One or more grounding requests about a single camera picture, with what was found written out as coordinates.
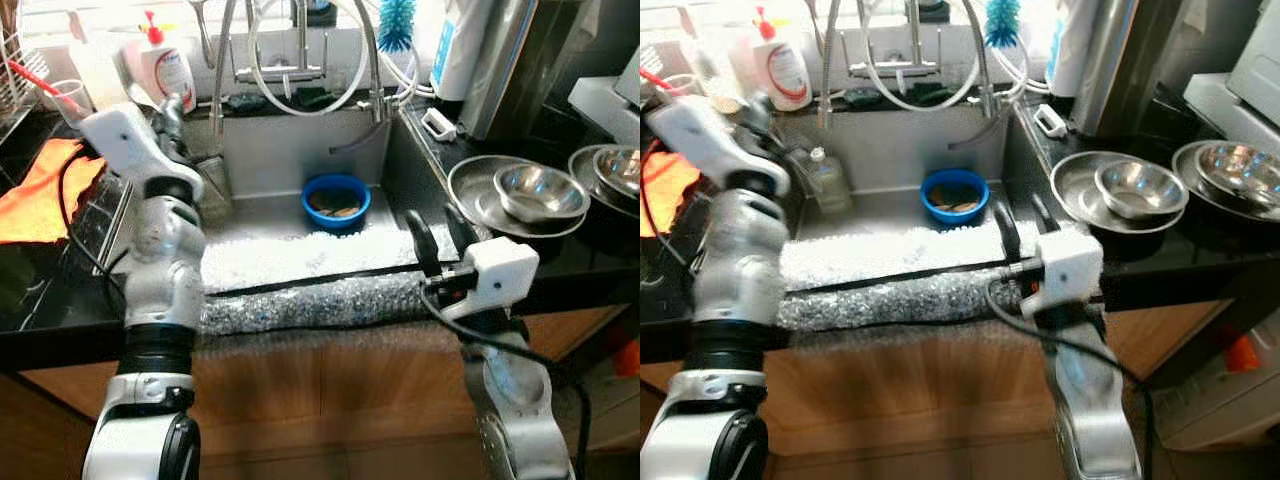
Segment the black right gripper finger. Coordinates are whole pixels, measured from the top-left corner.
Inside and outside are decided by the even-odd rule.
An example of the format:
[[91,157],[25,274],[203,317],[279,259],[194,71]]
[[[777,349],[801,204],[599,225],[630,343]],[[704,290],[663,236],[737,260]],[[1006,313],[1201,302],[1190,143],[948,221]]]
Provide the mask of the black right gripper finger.
[[1042,197],[1037,193],[1030,195],[1030,206],[1036,212],[1038,221],[1038,232],[1041,236],[1047,236],[1061,230],[1060,223],[1055,219],[1050,209],[1046,206]]
[[471,264],[472,260],[467,257],[467,248],[479,242],[474,224],[453,204],[445,204],[444,212],[447,229],[460,256],[460,261],[462,264]]
[[993,204],[993,219],[1000,230],[1001,246],[1005,260],[1010,264],[1021,261],[1021,236],[1014,219],[1012,210],[1002,200]]
[[417,210],[407,210],[404,221],[413,239],[419,269],[425,276],[438,276],[442,273],[438,259],[439,248],[429,224],[422,220]]

